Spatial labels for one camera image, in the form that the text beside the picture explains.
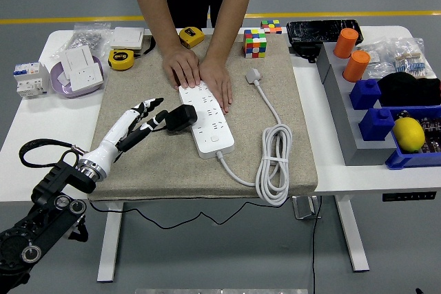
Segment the person's left hand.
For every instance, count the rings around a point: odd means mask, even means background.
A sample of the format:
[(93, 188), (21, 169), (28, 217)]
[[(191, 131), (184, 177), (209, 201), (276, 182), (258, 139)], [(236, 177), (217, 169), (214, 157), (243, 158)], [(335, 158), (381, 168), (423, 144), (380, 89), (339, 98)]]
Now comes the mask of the person's left hand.
[(232, 82), (226, 68), (226, 61), (206, 56), (199, 67), (201, 80), (208, 86), (224, 114), (229, 112), (233, 101)]

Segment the person's right hand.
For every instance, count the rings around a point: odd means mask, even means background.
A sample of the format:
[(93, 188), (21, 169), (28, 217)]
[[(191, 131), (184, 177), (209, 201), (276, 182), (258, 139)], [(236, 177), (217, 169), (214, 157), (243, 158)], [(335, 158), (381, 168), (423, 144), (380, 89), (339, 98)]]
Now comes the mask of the person's right hand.
[(176, 90), (180, 86), (186, 88), (200, 84), (199, 59), (182, 45), (172, 46), (163, 52), (163, 69)]

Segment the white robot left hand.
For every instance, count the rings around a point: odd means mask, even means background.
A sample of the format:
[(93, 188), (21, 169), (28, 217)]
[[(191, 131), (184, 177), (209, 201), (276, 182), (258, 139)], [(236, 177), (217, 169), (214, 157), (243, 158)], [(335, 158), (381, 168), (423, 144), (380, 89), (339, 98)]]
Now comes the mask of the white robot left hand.
[(139, 127), (136, 126), (162, 102), (162, 98), (152, 98), (125, 111), (99, 146), (80, 158), (77, 166), (79, 171), (98, 182), (106, 179), (116, 159), (146, 138), (168, 115), (163, 110)]

